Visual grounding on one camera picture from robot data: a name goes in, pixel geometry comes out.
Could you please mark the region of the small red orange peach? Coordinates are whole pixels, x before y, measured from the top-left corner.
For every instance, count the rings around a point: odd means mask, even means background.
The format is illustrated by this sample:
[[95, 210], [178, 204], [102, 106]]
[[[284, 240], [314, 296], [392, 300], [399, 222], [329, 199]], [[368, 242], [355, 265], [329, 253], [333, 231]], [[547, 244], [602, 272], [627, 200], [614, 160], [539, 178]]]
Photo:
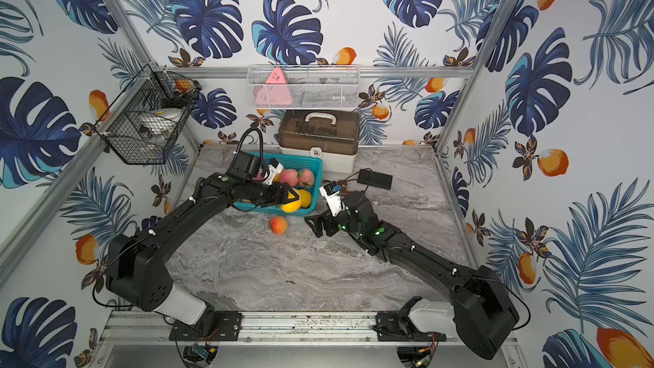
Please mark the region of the small red orange peach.
[[269, 221], [268, 226], [274, 234], [281, 235], [288, 230], [289, 223], [285, 217], [276, 216]]

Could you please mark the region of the yellow peach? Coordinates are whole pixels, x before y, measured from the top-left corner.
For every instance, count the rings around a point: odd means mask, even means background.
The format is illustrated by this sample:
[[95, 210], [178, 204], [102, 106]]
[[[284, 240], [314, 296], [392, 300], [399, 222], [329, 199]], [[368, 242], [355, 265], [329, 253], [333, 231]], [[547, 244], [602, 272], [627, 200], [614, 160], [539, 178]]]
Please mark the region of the yellow peach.
[[300, 195], [301, 208], [308, 209], [313, 202], [312, 194], [304, 189], [298, 190], [298, 194]]
[[280, 209], [284, 211], [284, 213], [294, 213], [301, 209], [302, 201], [300, 194], [289, 193], [289, 200], [289, 202], [280, 206]]

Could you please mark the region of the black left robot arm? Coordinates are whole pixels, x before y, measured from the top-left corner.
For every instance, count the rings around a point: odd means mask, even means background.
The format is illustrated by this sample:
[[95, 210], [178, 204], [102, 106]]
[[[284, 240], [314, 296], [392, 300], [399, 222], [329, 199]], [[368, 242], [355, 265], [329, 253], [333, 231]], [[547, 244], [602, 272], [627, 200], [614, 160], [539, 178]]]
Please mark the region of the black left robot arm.
[[268, 207], [300, 200], [287, 183], [257, 179], [265, 163], [261, 156], [237, 152], [225, 173], [197, 180], [191, 197], [153, 226], [114, 238], [107, 252], [106, 288], [143, 311], [188, 326], [207, 325], [213, 308], [177, 286], [166, 263], [199, 228], [238, 201]]

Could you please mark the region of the pink peach front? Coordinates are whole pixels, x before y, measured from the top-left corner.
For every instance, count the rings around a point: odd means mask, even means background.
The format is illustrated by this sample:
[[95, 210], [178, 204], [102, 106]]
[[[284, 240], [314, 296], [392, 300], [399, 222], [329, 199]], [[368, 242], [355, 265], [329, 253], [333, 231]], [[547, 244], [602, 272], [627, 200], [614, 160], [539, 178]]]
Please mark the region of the pink peach front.
[[279, 174], [279, 182], [286, 183], [290, 187], [296, 187], [299, 183], [298, 171], [295, 169], [284, 169]]

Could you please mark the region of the yellow peach front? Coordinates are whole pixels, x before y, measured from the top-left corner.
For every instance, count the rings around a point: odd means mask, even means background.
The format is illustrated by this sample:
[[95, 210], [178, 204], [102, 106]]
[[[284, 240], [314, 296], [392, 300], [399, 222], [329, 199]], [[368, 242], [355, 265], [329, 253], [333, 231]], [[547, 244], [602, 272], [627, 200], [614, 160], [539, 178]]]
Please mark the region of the yellow peach front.
[[301, 208], [308, 209], [313, 202], [312, 194], [304, 189], [298, 190], [298, 194], [300, 195]]

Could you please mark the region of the pink peach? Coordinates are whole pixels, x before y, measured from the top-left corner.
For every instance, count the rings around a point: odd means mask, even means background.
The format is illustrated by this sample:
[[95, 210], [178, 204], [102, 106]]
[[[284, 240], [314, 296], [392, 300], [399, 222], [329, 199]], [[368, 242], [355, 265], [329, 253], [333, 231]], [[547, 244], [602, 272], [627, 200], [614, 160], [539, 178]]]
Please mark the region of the pink peach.
[[298, 171], [295, 169], [284, 169], [279, 174], [279, 182], [286, 183], [290, 187], [296, 187], [299, 183]]
[[297, 186], [301, 189], [310, 189], [315, 184], [315, 174], [310, 169], [297, 172]]

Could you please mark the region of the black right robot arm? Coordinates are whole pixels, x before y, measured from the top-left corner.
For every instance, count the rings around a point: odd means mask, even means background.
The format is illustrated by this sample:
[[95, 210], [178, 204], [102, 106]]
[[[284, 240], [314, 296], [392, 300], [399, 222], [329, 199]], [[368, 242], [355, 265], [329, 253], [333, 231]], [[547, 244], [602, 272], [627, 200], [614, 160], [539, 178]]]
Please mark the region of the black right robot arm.
[[456, 335], [483, 359], [495, 357], [519, 322], [509, 289], [488, 267], [457, 264], [419, 245], [375, 213], [365, 193], [345, 197], [342, 210], [307, 216], [316, 237], [348, 234], [373, 257], [405, 269], [449, 298]]

